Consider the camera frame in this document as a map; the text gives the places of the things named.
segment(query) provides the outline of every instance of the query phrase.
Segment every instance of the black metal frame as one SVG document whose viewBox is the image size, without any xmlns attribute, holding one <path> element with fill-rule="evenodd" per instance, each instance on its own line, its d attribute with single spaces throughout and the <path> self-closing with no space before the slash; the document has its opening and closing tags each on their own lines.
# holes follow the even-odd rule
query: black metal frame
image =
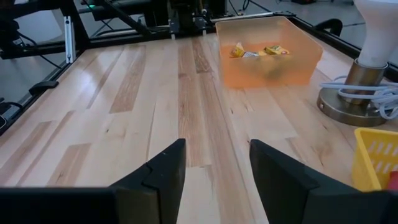
<svg viewBox="0 0 398 224">
<path fill-rule="evenodd" d="M 61 1 L 61 11 L 66 16 L 71 16 L 73 19 L 74 29 L 75 29 L 75 38 L 76 38 L 76 53 L 77 56 L 80 56 L 87 49 L 94 49 L 98 47 L 108 47 L 113 45 L 123 45 L 123 44 L 133 44 L 138 42 L 147 42 L 152 40 L 161 40 L 161 39 L 169 39 L 170 33 L 169 30 L 159 31 L 152 33 L 151 35 L 141 35 L 140 33 L 124 33 L 124 34 L 116 34 L 102 37 L 92 37 L 89 38 L 84 25 L 80 19 L 79 13 L 74 5 L 73 1 Z M 269 14 L 266 16 L 259 17 L 270 17 L 270 16 L 284 16 L 290 22 L 295 24 L 297 27 L 301 28 L 305 32 L 313 35 L 314 37 L 324 41 L 326 44 L 331 45 L 336 48 L 340 52 L 348 55 L 351 58 L 357 58 L 361 49 L 357 46 L 354 46 L 344 40 L 341 40 L 337 35 L 333 35 L 330 32 L 327 32 L 323 29 L 320 29 L 319 26 L 312 26 L 311 24 L 299 19 L 289 11 L 285 12 L 275 12 L 273 14 Z M 214 26 L 209 26 L 206 28 L 207 33 L 216 32 Z M 18 58 L 18 57 L 28 57 L 33 55 L 43 55 L 43 54 L 54 54 L 64 52 L 65 43 L 64 42 L 54 42 L 49 44 L 38 45 L 36 49 L 27 49 L 25 52 L 16 52 L 13 54 L 1 54 L 0 56 L 3 59 L 7 58 Z M 70 66 L 64 65 L 62 69 L 55 70 L 54 75 L 50 78 L 49 81 L 56 81 L 63 72 L 67 70 Z M 391 66 L 387 69 L 386 76 L 392 82 L 398 82 L 398 67 L 397 65 L 391 63 Z M 8 129 L 20 116 L 23 112 L 25 112 L 41 95 L 37 94 L 32 96 L 23 104 L 23 107 L 11 118 L 7 121 L 7 126 L 5 128 L 0 129 L 0 135 L 2 135 L 6 129 Z"/>
</svg>

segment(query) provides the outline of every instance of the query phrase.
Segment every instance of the metal lamp base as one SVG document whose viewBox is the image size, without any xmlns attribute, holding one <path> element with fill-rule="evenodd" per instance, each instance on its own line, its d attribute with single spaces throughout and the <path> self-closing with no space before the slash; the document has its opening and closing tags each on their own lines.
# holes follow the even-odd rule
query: metal lamp base
<svg viewBox="0 0 398 224">
<path fill-rule="evenodd" d="M 387 121 L 374 107 L 347 103 L 334 89 L 321 89 L 317 105 L 331 119 L 353 126 L 373 127 Z"/>
</svg>

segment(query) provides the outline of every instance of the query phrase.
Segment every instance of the wooden table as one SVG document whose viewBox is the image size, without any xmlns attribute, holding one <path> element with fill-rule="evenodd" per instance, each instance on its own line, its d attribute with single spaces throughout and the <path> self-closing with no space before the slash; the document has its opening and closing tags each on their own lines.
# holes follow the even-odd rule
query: wooden table
<svg viewBox="0 0 398 224">
<path fill-rule="evenodd" d="M 267 223 L 252 138 L 351 183 L 355 128 L 315 102 L 352 59 L 323 46 L 310 85 L 252 90 L 223 88 L 214 34 L 88 50 L 0 138 L 0 184 L 107 186 L 186 138 L 178 222 Z"/>
</svg>

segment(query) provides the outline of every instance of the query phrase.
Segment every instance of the white cable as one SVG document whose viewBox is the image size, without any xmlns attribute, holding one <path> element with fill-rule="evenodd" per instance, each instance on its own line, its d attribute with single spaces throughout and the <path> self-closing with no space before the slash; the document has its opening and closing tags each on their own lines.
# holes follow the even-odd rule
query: white cable
<svg viewBox="0 0 398 224">
<path fill-rule="evenodd" d="M 398 117 L 398 83 L 383 83 L 379 86 L 355 86 L 344 85 L 343 82 L 337 82 L 347 76 L 335 78 L 330 83 L 322 83 L 322 88 L 338 89 L 338 94 L 342 97 L 371 100 L 374 107 L 384 119 L 395 119 Z M 365 90 L 375 91 L 374 95 L 360 95 L 344 93 L 342 90 Z"/>
</svg>

